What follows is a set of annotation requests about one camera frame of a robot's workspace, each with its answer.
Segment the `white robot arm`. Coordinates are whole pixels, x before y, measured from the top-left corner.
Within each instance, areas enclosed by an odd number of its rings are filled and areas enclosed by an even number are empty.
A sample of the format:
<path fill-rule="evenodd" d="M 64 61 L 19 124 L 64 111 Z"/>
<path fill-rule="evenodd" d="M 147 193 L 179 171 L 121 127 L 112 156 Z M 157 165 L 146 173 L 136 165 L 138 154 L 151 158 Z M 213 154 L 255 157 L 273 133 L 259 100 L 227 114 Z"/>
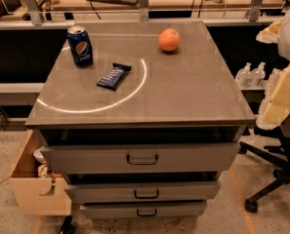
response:
<path fill-rule="evenodd" d="M 290 9 L 282 19 L 261 31 L 257 40 L 276 43 L 278 53 L 290 61 Z M 279 126 L 290 114 L 290 63 L 279 73 L 275 86 L 269 79 L 269 86 L 272 92 L 263 100 L 261 122 L 267 129 L 272 129 Z"/>

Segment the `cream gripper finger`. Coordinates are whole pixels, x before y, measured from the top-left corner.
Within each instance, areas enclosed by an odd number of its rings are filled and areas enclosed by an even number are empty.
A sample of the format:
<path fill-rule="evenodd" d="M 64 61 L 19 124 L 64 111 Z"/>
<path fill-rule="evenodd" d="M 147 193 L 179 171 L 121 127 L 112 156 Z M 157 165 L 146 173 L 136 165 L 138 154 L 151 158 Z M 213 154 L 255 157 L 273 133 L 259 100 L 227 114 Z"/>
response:
<path fill-rule="evenodd" d="M 290 64 L 280 74 L 270 96 L 270 101 L 262 114 L 266 125 L 280 126 L 290 114 Z"/>

